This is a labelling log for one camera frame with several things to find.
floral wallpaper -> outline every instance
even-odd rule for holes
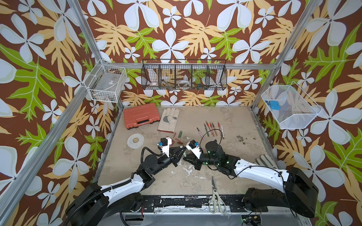
[[[79,1],[105,61],[188,59],[274,63],[302,14],[300,0]],[[124,105],[250,105],[267,71],[229,70],[224,91],[143,90],[140,70],[127,70]]]
[[[361,7],[321,1],[273,80],[297,83],[307,102],[315,105],[305,93],[323,108],[306,129],[280,130],[262,101],[255,109],[278,159],[319,188],[316,226],[362,224]]]
[[[94,66],[66,0],[0,0],[0,199]],[[114,104],[84,99],[8,226],[58,226],[92,181]]]

black cable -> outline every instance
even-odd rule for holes
[[[126,223],[126,221],[124,220],[123,216],[122,216],[122,212],[119,212],[119,216],[121,217],[121,221],[125,226],[129,226],[129,224]]]
[[[201,142],[202,142],[203,137],[204,137],[208,132],[211,132],[211,131],[213,131],[213,130],[218,130],[218,131],[221,132],[221,130],[219,130],[219,129],[212,129],[212,130],[207,131],[207,132],[202,136],[202,138],[201,138],[201,141],[200,141],[200,143],[199,143],[200,147],[201,147]],[[220,146],[221,141],[222,141],[222,139],[223,139],[223,136],[220,136],[220,137],[221,137],[221,138],[220,138],[220,142],[219,142],[218,147]]]
[[[209,165],[207,165],[207,167],[208,167],[209,169],[211,169]],[[211,169],[211,170],[213,170],[213,169]],[[216,167],[216,169],[214,169],[214,171],[215,171],[215,170],[218,170],[218,168]]]
[[[251,168],[251,167],[263,167],[263,168],[267,168],[267,169],[274,170],[275,172],[277,172],[277,173],[278,173],[278,176],[280,176],[280,177],[282,178],[282,180],[283,180],[283,191],[284,191],[285,199],[287,200],[287,204],[288,204],[288,206],[289,206],[289,209],[290,209],[290,211],[292,212],[293,217],[297,218],[297,216],[296,216],[296,215],[294,215],[294,213],[293,213],[292,209],[290,208],[290,204],[289,204],[288,196],[287,196],[287,194],[285,193],[284,178],[283,178],[283,176],[282,176],[282,172],[277,171],[276,169],[273,169],[273,168],[270,168],[270,167],[266,167],[266,166],[248,166],[247,168],[244,168],[242,171],[240,171],[240,172],[239,172],[239,173],[238,173],[235,177],[233,177],[233,178],[230,178],[229,176],[227,176],[227,177],[228,177],[230,180],[232,180],[232,179],[234,179],[234,178],[238,177],[238,175],[239,175],[241,172],[243,172],[244,170],[249,169],[249,168]]]
[[[128,183],[130,183],[132,181],[132,179],[129,179],[123,183],[120,183],[120,184],[116,184],[115,186],[112,186],[112,187],[108,187],[104,190],[101,190],[101,191],[98,191],[96,192],[95,194],[93,194],[92,196],[90,196],[89,198],[87,198],[86,200],[84,200],[77,208],[75,208],[70,214],[69,216],[66,218],[66,220],[64,221],[64,224],[63,226],[67,226],[68,225],[68,222],[70,221],[70,219],[83,207],[85,206],[86,204],[94,201],[94,199],[98,196],[100,196],[101,194],[107,192],[107,191],[110,191],[112,189],[115,189],[115,188],[118,188],[118,187],[121,187],[123,185],[126,185]]]
[[[160,154],[156,154],[153,151],[151,151],[151,149],[149,149],[148,147],[143,147],[142,151],[141,151],[141,164],[143,163],[143,155],[144,155],[144,150],[149,151],[151,154],[154,154],[155,156],[161,157],[163,155],[163,153]]]
[[[252,214],[252,213],[254,212],[254,210],[253,210],[253,211],[251,211],[251,212],[248,214],[248,216],[247,216],[246,218],[250,217],[250,214]],[[242,220],[243,220],[243,222],[242,222],[241,226],[243,226],[243,224],[244,224],[244,220],[245,220],[246,218],[244,218],[244,219],[243,219],[243,217],[241,217],[241,218],[242,218]]]

wire basket with dividers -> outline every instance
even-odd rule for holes
[[[91,99],[117,103],[127,78],[126,69],[104,64],[91,75],[94,77],[87,86]]]

white work glove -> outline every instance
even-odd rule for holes
[[[163,110],[158,131],[175,132],[179,109],[167,108]]]

scissors handle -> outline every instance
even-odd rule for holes
[[[209,201],[209,211],[211,213],[216,213],[216,199],[215,199],[215,194],[212,195],[212,198]]]
[[[219,195],[218,193],[217,193],[216,195],[217,195],[217,197],[218,197],[219,211],[220,211],[220,213],[224,214],[224,213],[226,213],[226,205],[225,205],[224,201],[221,199],[220,195]]]

